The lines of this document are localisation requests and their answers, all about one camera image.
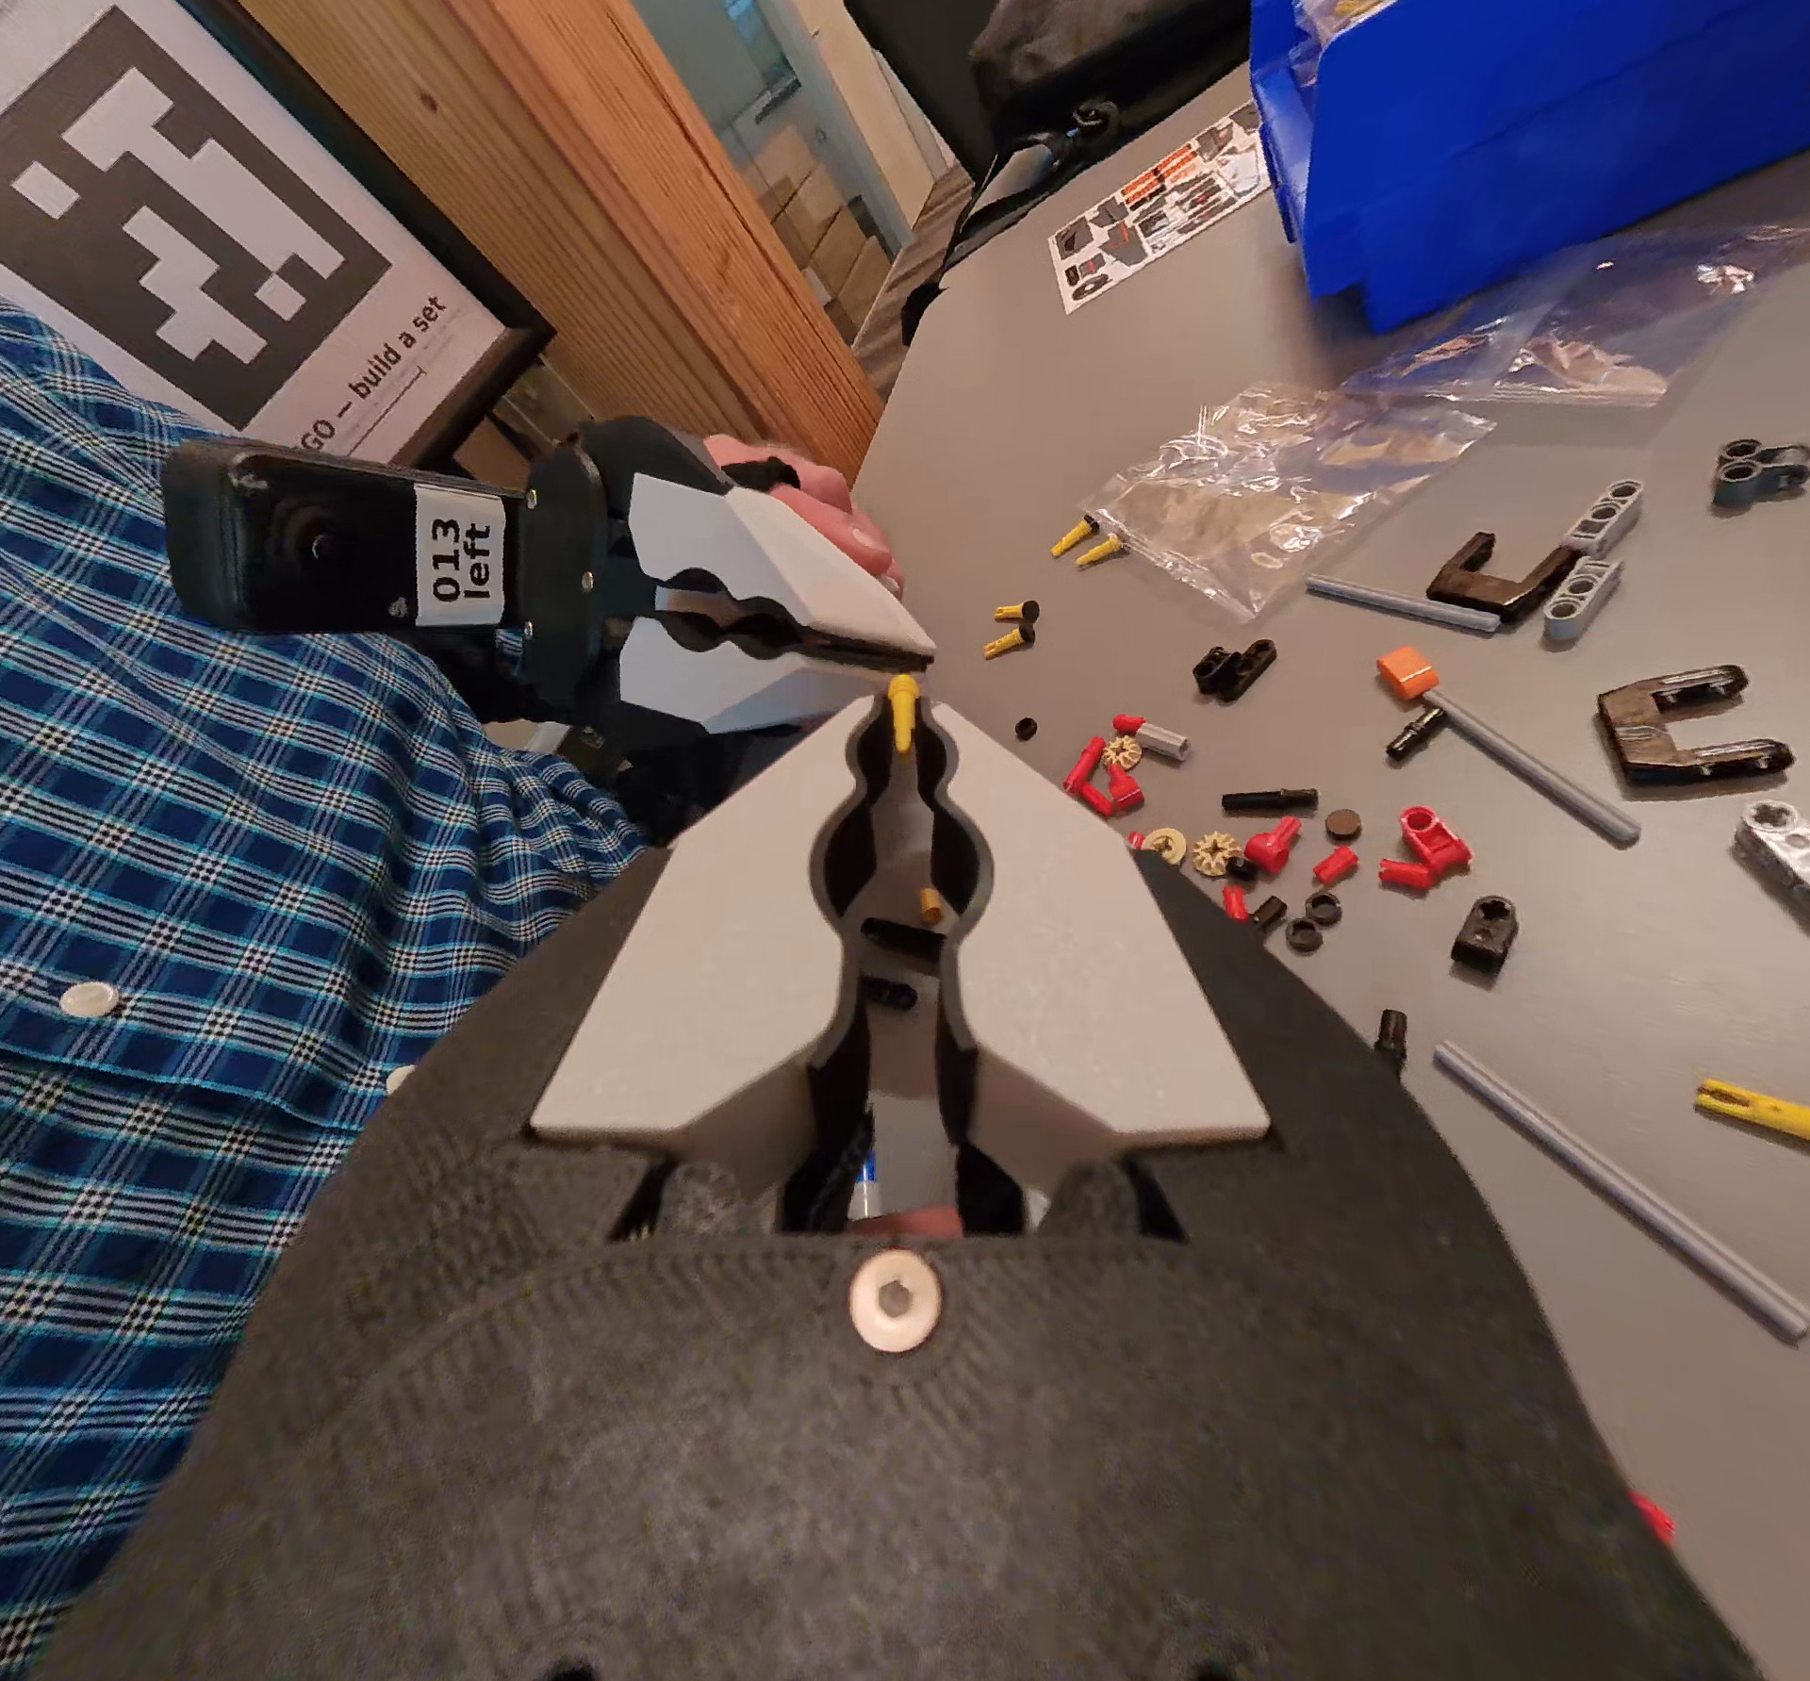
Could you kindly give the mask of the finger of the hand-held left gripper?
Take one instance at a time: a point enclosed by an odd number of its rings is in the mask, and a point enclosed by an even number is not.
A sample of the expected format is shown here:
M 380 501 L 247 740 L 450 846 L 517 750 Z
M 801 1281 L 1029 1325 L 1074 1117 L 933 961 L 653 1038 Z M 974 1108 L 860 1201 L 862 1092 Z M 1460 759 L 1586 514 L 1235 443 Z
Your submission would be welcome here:
M 636 472 L 626 520 L 658 589 L 772 609 L 809 633 L 903 662 L 936 658 L 906 606 L 769 490 Z
M 619 649 L 619 697 L 688 719 L 712 737 L 834 716 L 925 670 L 925 634 L 866 640 L 775 611 L 712 617 L 696 609 L 636 618 Z

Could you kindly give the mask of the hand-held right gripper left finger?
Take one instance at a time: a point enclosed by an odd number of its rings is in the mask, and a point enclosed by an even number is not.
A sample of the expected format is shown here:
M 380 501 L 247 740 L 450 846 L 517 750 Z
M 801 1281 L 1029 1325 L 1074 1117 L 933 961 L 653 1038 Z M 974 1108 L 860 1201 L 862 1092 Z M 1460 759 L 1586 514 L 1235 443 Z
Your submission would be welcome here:
M 860 697 L 686 830 L 561 1053 L 529 1134 L 726 1171 L 801 1233 L 840 1233 L 873 1148 L 849 907 L 892 771 Z

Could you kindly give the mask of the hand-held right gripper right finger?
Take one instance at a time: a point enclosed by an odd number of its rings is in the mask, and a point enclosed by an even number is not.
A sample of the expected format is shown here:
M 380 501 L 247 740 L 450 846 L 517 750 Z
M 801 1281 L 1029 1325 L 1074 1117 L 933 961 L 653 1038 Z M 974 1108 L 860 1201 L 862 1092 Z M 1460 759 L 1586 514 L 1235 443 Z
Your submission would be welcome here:
M 1089 1161 L 1255 1143 L 1270 1109 L 1154 877 L 950 703 L 917 705 L 946 907 L 936 1083 L 967 1233 L 1022 1233 Z

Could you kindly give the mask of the lego sticker sheet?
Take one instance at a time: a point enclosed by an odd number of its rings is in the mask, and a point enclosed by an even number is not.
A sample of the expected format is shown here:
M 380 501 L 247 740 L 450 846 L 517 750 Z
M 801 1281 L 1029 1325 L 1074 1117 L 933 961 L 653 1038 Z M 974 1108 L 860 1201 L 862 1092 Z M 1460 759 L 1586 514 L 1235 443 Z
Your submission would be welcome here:
M 1188 136 L 1052 233 L 1067 315 L 1270 192 L 1255 100 Z

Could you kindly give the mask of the long grey lego axle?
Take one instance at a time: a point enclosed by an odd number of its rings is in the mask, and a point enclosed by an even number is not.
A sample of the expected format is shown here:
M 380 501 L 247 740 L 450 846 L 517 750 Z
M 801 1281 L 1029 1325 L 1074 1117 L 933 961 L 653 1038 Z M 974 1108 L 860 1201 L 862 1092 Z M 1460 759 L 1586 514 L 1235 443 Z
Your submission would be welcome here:
M 1605 1198 L 1620 1213 L 1642 1224 L 1643 1233 L 1662 1240 L 1676 1257 L 1692 1265 L 1711 1284 L 1726 1289 L 1748 1315 L 1762 1321 L 1778 1340 L 1803 1345 L 1807 1340 L 1807 1304 L 1767 1272 L 1744 1261 L 1733 1246 L 1709 1233 L 1692 1217 L 1670 1205 L 1642 1179 L 1623 1171 L 1603 1150 L 1530 1102 L 1505 1083 L 1479 1057 L 1456 1042 L 1437 1042 L 1433 1063 L 1456 1081 L 1470 1096 L 1479 1100 L 1494 1116 L 1516 1127 L 1522 1137 L 1543 1148 L 1554 1161 L 1582 1179 L 1595 1194 Z

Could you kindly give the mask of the black u-shaped lego piece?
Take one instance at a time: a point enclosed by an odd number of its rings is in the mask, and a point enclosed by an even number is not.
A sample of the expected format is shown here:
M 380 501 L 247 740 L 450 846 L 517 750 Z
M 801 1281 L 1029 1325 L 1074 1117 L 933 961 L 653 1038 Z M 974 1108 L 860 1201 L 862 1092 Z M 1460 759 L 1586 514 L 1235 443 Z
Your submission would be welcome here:
M 1597 716 L 1629 786 L 1719 786 L 1784 774 L 1797 752 L 1781 740 L 1681 748 L 1670 719 L 1730 703 L 1750 684 L 1736 662 L 1643 675 L 1597 695 Z
M 1464 544 L 1440 568 L 1437 579 L 1426 587 L 1426 599 L 1440 606 L 1460 606 L 1489 614 L 1505 625 L 1517 625 L 1552 603 L 1558 583 L 1572 572 L 1582 547 L 1563 543 L 1527 574 L 1507 579 L 1490 570 L 1497 550 L 1494 532 L 1475 532 Z

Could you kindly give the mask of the light grey lego beam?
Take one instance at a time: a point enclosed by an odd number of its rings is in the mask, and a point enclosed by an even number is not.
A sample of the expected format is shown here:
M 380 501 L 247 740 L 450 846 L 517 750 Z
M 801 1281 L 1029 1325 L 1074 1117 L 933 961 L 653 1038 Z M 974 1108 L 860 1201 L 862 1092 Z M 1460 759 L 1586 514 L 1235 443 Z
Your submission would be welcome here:
M 1643 514 L 1643 479 L 1617 479 L 1605 488 L 1582 520 L 1563 539 L 1563 547 L 1586 558 L 1605 561 L 1610 550 L 1632 532 Z
M 1543 639 L 1552 643 L 1578 640 L 1617 595 L 1623 574 L 1623 558 L 1582 557 L 1543 611 Z

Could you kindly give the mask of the yellow lego beam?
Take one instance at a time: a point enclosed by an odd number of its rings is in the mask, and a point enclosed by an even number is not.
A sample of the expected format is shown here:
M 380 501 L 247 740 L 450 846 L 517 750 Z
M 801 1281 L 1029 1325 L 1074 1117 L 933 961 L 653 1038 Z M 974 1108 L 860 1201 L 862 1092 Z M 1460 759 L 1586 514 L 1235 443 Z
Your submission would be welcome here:
M 1810 1109 L 1807 1105 L 1789 1102 L 1784 1096 L 1752 1092 L 1750 1085 L 1726 1083 L 1726 1081 L 1700 1081 L 1692 1094 L 1692 1105 L 1714 1117 L 1726 1117 L 1739 1127 L 1762 1130 L 1784 1139 L 1810 1139 Z

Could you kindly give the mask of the dark grey lego connector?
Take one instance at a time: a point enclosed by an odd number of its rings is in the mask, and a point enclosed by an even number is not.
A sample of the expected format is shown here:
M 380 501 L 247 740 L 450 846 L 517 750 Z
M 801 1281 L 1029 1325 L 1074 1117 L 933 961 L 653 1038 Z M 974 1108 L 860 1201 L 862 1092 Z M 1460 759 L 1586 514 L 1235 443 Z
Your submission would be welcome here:
M 1762 443 L 1759 438 L 1730 438 L 1718 450 L 1711 503 L 1726 512 L 1741 512 L 1762 499 L 1803 494 L 1807 488 L 1807 443 Z

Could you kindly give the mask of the person's left hand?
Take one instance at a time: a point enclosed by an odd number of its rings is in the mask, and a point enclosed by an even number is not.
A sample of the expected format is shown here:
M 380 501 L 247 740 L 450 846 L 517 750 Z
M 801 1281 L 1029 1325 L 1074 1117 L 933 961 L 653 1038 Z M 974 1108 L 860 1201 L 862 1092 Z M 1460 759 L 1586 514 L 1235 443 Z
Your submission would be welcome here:
M 892 543 L 883 527 L 853 499 L 843 472 L 817 464 L 802 450 L 782 446 L 775 442 L 741 442 L 728 433 L 703 435 L 709 458 L 728 468 L 733 464 L 768 464 L 782 461 L 791 478 L 775 484 L 802 520 L 840 547 L 853 561 L 866 568 L 888 592 L 903 598 L 903 572 L 896 561 Z

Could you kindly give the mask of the blue plaid shirt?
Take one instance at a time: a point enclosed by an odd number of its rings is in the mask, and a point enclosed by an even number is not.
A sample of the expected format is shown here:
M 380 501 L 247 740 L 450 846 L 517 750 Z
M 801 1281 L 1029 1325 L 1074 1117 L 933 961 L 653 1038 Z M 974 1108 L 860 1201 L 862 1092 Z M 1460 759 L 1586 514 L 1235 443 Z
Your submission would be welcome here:
M 389 1094 L 644 850 L 391 634 L 169 583 L 200 435 L 4 306 L 4 1676 L 182 1460 Z

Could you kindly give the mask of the stacked cardboard boxes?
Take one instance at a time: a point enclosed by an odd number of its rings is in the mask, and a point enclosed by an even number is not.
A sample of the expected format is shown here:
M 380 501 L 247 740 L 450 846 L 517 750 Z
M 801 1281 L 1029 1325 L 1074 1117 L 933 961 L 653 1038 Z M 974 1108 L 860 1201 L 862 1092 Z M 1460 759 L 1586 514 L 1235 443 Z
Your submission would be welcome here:
M 892 270 L 892 251 L 860 196 L 794 124 L 782 124 L 742 166 L 760 213 L 847 344 L 855 344 Z

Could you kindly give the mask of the framed tag poster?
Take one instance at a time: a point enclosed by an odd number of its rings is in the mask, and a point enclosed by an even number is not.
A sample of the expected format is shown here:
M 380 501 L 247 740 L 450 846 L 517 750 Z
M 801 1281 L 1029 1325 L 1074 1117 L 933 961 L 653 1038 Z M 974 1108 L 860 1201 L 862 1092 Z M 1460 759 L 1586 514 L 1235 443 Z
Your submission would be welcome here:
M 416 465 L 555 338 L 238 0 L 4 0 L 4 296 L 211 431 Z

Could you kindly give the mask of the clear plastic bag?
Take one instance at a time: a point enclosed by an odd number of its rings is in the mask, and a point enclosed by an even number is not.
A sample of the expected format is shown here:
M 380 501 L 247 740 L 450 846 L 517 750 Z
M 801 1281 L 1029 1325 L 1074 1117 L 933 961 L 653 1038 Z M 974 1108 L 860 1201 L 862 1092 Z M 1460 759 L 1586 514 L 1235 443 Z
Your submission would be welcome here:
M 1564 248 L 1414 329 L 1343 390 L 1378 400 L 1648 407 L 1807 261 L 1799 224 L 1668 225 Z
M 1452 400 L 1247 386 L 1081 503 L 1150 568 L 1250 622 L 1497 427 Z

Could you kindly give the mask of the blue plastic bin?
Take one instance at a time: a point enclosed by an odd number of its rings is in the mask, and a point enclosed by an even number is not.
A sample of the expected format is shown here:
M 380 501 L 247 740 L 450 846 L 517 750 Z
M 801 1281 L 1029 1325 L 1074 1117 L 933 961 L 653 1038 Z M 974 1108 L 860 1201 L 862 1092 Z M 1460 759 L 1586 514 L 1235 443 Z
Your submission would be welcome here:
M 1807 0 L 1391 0 L 1250 87 L 1307 291 L 1378 333 L 1807 149 Z

